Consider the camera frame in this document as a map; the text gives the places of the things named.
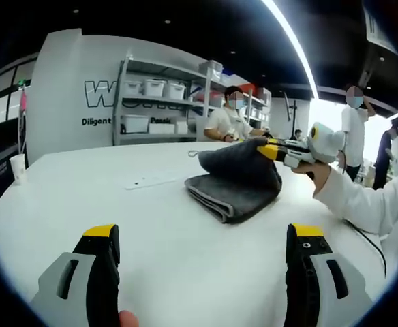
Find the white tabletop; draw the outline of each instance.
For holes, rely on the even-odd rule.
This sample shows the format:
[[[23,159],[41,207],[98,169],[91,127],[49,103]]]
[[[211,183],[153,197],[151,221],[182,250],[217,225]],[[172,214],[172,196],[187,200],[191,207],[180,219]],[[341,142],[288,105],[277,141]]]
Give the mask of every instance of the white tabletop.
[[[140,327],[278,326],[286,314],[286,230],[303,223],[321,226],[333,251],[365,276],[367,293],[379,294],[379,254],[311,198],[306,176],[278,163],[279,197],[241,225],[222,225],[192,200],[183,182],[205,171],[188,150],[223,146],[146,144],[43,156],[28,169],[27,183],[0,199],[0,265],[11,285],[30,301],[38,277],[85,230],[115,223],[119,310],[133,311]]]

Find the gray towel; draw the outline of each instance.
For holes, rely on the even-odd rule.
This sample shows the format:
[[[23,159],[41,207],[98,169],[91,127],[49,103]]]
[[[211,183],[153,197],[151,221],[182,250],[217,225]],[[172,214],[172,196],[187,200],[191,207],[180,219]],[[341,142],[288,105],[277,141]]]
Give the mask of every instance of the gray towel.
[[[271,203],[273,189],[241,185],[211,175],[185,181],[189,195],[222,223],[242,223]]]
[[[240,223],[255,215],[281,191],[275,164],[256,149],[266,142],[256,138],[200,152],[200,165],[210,174],[187,179],[189,195],[222,223]]]

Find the white sleeve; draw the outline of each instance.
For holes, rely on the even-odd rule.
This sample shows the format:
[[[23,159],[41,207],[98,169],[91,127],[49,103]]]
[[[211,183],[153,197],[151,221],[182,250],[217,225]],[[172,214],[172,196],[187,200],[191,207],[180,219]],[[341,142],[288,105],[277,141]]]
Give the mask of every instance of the white sleeve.
[[[341,112],[341,130],[350,131],[350,107],[345,107]]]
[[[221,115],[219,111],[214,110],[206,122],[205,129],[219,129],[220,121]]]
[[[391,232],[398,220],[398,177],[375,191],[354,184],[347,174],[332,169],[326,184],[314,198],[334,215],[380,236]]]
[[[363,123],[369,120],[369,111],[367,109],[358,110],[358,115],[360,116]]]
[[[243,115],[240,114],[239,116],[240,116],[241,121],[243,122],[244,133],[246,136],[248,136],[254,128],[247,123],[247,121],[246,121],[245,117],[243,117]]]

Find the black cable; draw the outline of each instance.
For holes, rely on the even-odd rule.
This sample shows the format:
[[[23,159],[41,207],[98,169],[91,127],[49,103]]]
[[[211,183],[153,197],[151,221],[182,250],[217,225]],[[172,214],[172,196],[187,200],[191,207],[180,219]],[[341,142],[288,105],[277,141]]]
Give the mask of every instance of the black cable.
[[[358,233],[360,233],[370,244],[373,245],[373,247],[378,250],[379,254],[382,257],[382,261],[384,263],[384,276],[387,276],[387,262],[385,260],[384,254],[382,253],[381,249],[371,241],[370,238],[368,238],[367,236],[365,236],[365,234],[363,233],[363,231],[361,231],[358,227],[356,227],[353,223],[351,223],[350,221],[346,220],[346,222],[349,224],[350,227],[352,227],[354,230],[356,230]]]

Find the paper cup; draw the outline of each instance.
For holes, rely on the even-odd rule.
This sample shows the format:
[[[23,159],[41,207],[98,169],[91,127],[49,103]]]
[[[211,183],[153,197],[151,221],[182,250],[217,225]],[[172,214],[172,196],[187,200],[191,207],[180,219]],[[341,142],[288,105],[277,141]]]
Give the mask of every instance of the paper cup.
[[[15,155],[10,158],[11,169],[13,170],[14,181],[17,185],[22,185],[27,179],[25,168],[25,154]]]

